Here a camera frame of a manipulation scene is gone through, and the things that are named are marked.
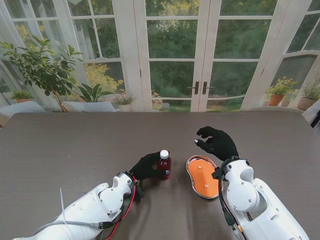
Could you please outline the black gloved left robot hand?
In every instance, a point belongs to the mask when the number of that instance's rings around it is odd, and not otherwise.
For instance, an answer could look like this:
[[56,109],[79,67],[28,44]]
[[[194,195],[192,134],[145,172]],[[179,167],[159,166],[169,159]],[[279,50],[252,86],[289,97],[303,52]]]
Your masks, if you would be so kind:
[[169,170],[155,169],[154,164],[160,159],[160,151],[149,153],[142,157],[136,165],[128,172],[136,180],[144,180],[147,178],[162,179],[170,175]]

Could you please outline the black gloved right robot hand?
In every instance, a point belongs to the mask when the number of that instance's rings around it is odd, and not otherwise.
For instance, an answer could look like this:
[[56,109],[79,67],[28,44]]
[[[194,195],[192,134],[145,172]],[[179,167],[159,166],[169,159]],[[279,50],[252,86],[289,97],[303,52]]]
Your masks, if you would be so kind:
[[212,154],[221,161],[228,159],[239,159],[239,154],[236,145],[232,138],[223,130],[215,129],[210,126],[200,128],[197,136],[201,139],[196,139],[195,144],[208,154]]

